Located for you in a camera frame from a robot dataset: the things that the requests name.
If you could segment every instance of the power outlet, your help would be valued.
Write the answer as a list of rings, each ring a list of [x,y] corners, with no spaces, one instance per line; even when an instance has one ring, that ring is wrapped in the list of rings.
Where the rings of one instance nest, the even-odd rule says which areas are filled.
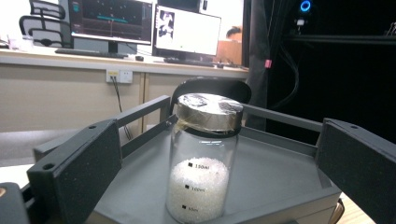
[[[131,70],[106,70],[106,82],[112,83],[114,77],[118,83],[129,83],[133,81],[134,73]]]

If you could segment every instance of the computer monitor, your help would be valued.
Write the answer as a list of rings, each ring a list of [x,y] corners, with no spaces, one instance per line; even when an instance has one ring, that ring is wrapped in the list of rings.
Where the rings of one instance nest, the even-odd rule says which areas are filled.
[[[216,56],[221,18],[157,5],[153,54],[189,59],[189,55]]]
[[[118,43],[151,45],[152,3],[137,0],[69,0],[73,37],[105,40],[108,51]]]

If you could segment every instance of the desk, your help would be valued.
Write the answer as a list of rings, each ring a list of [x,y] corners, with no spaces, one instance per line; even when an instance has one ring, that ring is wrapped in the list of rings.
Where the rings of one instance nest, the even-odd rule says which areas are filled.
[[[141,105],[159,95],[171,95],[192,77],[228,77],[245,80],[248,71],[93,58],[56,54],[55,49],[35,47],[29,52],[0,49],[0,132],[79,129],[119,113],[117,95],[106,83],[106,70],[132,70],[133,84],[119,85],[122,108]],[[132,123],[140,134],[147,118]]]

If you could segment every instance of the white screen display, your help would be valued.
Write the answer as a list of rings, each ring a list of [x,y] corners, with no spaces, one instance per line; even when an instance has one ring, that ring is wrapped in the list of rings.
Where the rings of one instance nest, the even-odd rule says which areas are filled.
[[[156,48],[216,55],[221,18],[157,6]]]

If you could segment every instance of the office chair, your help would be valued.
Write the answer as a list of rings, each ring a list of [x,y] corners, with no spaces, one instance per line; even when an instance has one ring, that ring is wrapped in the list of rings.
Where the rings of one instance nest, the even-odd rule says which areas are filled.
[[[176,87],[172,95],[169,115],[173,114],[179,96],[198,92],[224,96],[242,104],[247,104],[251,97],[249,85],[241,80],[217,77],[192,78]]]
[[[62,21],[65,17],[62,6],[45,1],[30,0],[30,7],[31,16],[20,18],[23,35],[32,36],[35,45],[38,46],[73,48],[70,25],[68,22]]]

